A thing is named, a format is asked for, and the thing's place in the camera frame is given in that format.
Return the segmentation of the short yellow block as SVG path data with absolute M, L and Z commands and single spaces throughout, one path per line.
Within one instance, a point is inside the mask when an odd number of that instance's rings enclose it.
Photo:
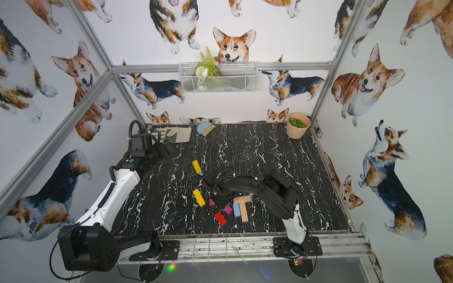
M 202 169 L 201 169 L 201 167 L 200 167 L 200 165 L 199 165 L 197 160 L 194 160 L 192 162 L 192 164 L 193 164 L 193 168 L 194 168 L 194 170 L 195 170 L 197 175 L 202 172 Z

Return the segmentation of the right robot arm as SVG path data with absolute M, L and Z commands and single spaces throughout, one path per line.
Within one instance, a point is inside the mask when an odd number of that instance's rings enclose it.
M 298 190 L 282 173 L 273 170 L 252 175 L 218 171 L 206 172 L 199 178 L 219 205 L 232 203 L 239 193 L 259 197 L 267 209 L 283 221 L 288 239 L 297 245 L 304 242 L 307 229 L 300 214 Z

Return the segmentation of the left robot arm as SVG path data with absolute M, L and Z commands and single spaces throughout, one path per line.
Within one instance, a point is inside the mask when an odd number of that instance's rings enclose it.
M 58 235 L 63 264 L 68 271 L 110 271 L 119 260 L 144 253 L 160 257 L 163 247 L 158 233 L 138 232 L 115 237 L 112 226 L 131 191 L 156 162 L 170 156 L 170 142 L 128 150 L 125 157 L 109 168 L 110 183 L 74 225 L 64 226 Z

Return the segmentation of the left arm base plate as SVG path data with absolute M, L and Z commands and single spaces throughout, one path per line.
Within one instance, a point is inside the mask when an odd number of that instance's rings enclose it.
M 160 242 L 160 254 L 157 257 L 157 260 L 162 261 L 175 261 L 178 259 L 180 241 L 168 240 Z

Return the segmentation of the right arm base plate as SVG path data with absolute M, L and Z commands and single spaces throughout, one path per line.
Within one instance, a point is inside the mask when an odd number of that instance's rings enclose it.
M 273 252 L 276 257 L 286 259 L 323 255 L 319 238 L 312 235 L 305 237 L 302 244 L 297 244 L 288 238 L 273 238 Z

